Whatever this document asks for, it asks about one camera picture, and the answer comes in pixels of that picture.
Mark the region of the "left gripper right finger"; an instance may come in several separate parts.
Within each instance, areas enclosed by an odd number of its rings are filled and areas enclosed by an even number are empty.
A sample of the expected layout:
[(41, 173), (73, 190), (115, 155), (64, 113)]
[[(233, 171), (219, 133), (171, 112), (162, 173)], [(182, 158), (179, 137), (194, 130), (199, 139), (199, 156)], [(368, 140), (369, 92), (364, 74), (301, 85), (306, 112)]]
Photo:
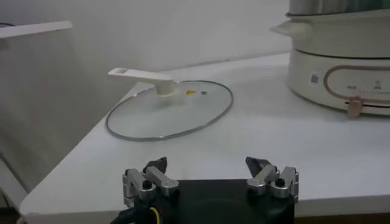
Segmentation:
[(292, 198), (299, 201), (299, 172), (286, 166), (279, 171), (266, 159), (246, 157), (245, 162), (252, 178), (246, 181), (247, 188), (256, 196), (270, 194), (274, 198)]

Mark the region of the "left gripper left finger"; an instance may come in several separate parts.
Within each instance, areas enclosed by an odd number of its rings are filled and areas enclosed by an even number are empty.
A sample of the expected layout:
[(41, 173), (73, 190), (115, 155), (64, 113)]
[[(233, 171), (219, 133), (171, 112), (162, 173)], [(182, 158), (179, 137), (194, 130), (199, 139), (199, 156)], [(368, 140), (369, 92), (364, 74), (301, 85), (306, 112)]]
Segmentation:
[(179, 190), (179, 182), (165, 175), (167, 157), (149, 161), (140, 172), (127, 169), (122, 175), (124, 204), (134, 207), (135, 203), (151, 203), (158, 197), (171, 198)]

